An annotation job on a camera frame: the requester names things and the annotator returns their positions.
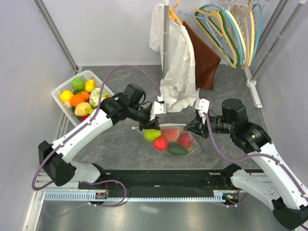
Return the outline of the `red pomegranate toy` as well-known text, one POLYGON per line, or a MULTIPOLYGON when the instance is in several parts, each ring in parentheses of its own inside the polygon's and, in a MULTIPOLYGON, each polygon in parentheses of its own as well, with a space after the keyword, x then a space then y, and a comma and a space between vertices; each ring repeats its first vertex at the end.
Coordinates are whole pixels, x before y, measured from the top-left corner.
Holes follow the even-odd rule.
POLYGON ((193 137, 189 132, 184 132, 179 136, 178 142, 182 147, 189 148, 192 145, 193 137))

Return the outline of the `clear spotted zip top bag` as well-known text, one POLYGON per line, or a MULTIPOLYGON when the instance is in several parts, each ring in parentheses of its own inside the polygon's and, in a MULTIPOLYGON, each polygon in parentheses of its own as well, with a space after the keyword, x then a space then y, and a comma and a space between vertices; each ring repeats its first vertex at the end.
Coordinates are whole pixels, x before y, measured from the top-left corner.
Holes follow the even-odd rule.
POLYGON ((157 152, 170 156, 190 156, 201 153, 201 147, 193 137, 193 134, 186 131, 186 124, 161 124, 160 129, 133 130, 140 133, 157 152))

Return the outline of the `red apple toy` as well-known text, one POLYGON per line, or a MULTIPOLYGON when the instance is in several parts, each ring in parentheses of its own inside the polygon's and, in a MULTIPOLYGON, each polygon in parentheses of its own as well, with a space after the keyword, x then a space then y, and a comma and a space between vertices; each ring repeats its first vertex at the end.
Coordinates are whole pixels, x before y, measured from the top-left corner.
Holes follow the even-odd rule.
POLYGON ((163 136, 161 136, 153 142, 153 146, 156 150, 161 152, 168 148, 168 141, 163 136))

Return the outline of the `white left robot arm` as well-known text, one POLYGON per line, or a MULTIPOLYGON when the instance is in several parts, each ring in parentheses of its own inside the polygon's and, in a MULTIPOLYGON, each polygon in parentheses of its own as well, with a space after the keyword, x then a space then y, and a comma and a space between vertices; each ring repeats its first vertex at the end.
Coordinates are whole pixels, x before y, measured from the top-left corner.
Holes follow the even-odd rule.
POLYGON ((123 92, 104 99, 94 112, 72 131, 53 143, 43 141, 38 146, 40 166, 52 183, 60 187, 72 180, 85 181, 95 189, 105 185, 105 176, 97 164, 73 162, 77 153, 97 135, 127 118, 137 121, 139 129, 158 130, 158 114, 165 113, 166 106, 153 102, 143 108, 140 99, 144 90, 136 84, 129 84, 123 92))

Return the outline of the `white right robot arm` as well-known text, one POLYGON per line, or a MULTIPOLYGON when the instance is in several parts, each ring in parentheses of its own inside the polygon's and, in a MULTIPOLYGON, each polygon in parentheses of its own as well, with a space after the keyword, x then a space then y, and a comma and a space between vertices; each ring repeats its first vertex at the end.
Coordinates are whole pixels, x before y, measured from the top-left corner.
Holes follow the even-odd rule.
POLYGON ((221 186, 242 189, 252 195, 273 213, 276 220, 288 230, 298 227, 308 229, 308 188, 298 179, 279 155, 271 137, 258 124, 249 121, 246 107, 235 98, 222 102, 222 115, 209 116, 210 102, 197 99, 194 102, 196 117, 184 129, 203 138, 210 138, 217 148, 214 134, 229 134, 235 146, 243 150, 245 157, 230 159, 220 149, 218 154, 231 164, 220 177, 221 186), (273 188, 254 178, 238 163, 253 159, 267 175, 273 188))

